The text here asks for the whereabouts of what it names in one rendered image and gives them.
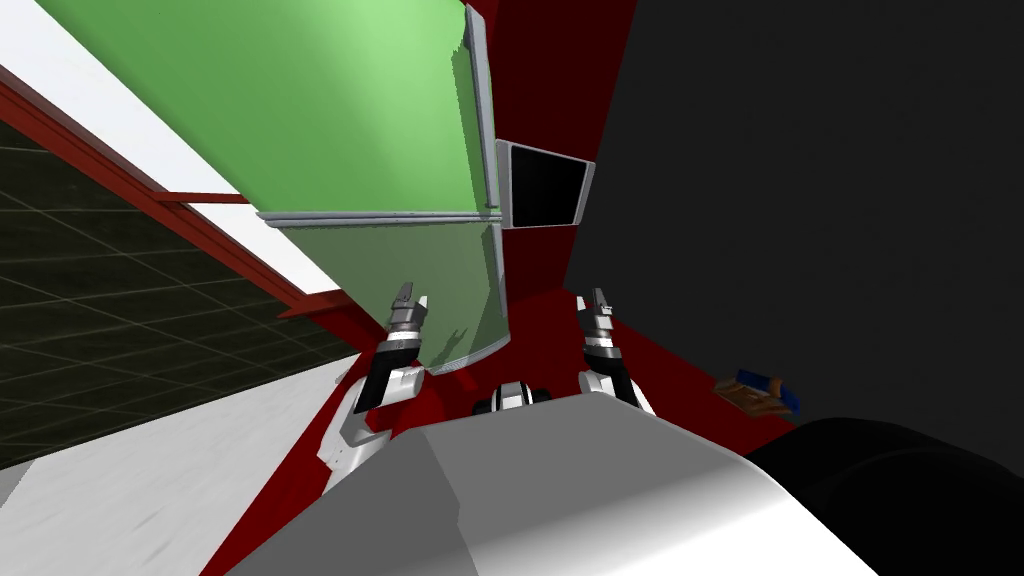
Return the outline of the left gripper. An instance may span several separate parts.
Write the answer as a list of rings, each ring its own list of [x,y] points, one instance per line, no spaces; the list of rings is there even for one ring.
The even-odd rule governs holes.
[[[418,340],[427,316],[428,297],[421,296],[415,303],[413,283],[407,282],[396,296],[396,306],[389,318],[388,340]]]

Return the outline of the black panel with grey frame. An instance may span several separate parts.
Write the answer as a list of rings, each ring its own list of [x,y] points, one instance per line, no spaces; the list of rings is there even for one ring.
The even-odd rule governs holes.
[[[504,229],[581,223],[594,162],[502,139],[496,152]]]

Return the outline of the small dull green door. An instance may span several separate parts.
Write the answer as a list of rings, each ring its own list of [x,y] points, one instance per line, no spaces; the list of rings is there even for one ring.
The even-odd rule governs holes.
[[[465,368],[511,340],[501,227],[430,223],[292,227],[284,235],[382,326],[399,289],[427,299],[419,362],[434,374]]]

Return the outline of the brown and blue object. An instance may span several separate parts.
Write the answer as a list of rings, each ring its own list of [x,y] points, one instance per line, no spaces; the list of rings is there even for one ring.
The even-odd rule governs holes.
[[[732,378],[717,382],[712,390],[754,418],[800,412],[800,400],[778,377],[739,369]]]

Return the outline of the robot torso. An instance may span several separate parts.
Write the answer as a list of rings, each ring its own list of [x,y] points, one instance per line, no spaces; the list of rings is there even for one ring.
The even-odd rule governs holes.
[[[401,434],[226,576],[876,576],[743,457],[585,393]]]

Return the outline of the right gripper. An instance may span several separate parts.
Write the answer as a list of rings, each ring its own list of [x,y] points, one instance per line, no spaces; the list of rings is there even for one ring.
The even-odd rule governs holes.
[[[612,313],[603,290],[592,290],[593,310],[587,310],[587,303],[582,296],[575,297],[575,311],[581,313],[581,330],[584,345],[591,348],[612,348],[611,331]]]

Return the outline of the large bright green door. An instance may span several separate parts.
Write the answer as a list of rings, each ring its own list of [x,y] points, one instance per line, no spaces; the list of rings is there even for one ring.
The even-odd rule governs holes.
[[[38,0],[263,212],[474,211],[461,0]]]

